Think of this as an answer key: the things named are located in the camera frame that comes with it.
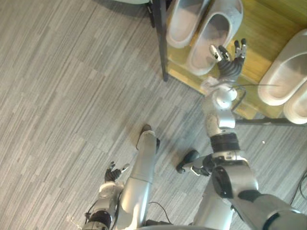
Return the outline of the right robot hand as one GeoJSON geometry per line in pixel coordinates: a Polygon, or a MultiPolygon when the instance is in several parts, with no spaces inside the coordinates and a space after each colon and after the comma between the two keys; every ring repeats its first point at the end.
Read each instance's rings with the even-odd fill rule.
{"type": "Polygon", "coordinates": [[[234,42],[235,56],[231,58],[229,51],[224,46],[210,45],[210,53],[217,63],[220,80],[236,82],[242,72],[246,54],[247,41],[245,38],[241,39],[241,43],[236,40],[234,42]]]}

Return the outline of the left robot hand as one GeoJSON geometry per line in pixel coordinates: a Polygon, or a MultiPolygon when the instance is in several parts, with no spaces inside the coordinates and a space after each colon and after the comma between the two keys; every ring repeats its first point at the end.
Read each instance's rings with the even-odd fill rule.
{"type": "Polygon", "coordinates": [[[104,176],[105,182],[115,182],[121,176],[121,174],[129,168],[130,164],[126,163],[121,168],[116,169],[115,166],[116,164],[114,161],[109,164],[104,176]]]}

